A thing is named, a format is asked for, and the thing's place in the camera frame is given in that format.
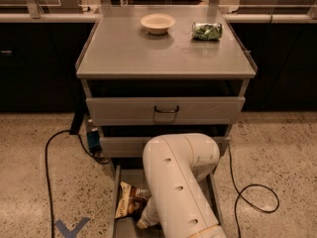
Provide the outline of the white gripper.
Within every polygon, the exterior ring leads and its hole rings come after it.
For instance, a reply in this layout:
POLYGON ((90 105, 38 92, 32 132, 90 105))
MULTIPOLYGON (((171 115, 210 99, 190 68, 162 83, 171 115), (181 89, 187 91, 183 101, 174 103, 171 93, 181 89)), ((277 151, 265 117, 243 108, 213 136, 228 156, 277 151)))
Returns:
POLYGON ((137 222, 137 227, 140 229, 147 229, 148 226, 155 226, 159 224, 159 214, 157 212, 154 199, 151 197, 142 212, 141 219, 137 222))

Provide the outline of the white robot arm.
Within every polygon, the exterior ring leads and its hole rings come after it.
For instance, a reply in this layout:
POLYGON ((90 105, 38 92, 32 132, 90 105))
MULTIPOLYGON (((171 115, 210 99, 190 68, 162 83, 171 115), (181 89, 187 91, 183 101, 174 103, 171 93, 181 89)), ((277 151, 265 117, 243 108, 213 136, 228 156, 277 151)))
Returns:
POLYGON ((151 198, 137 226, 160 224, 165 238, 227 238, 198 184, 219 158, 217 143, 204 134, 150 139, 143 166, 151 198))

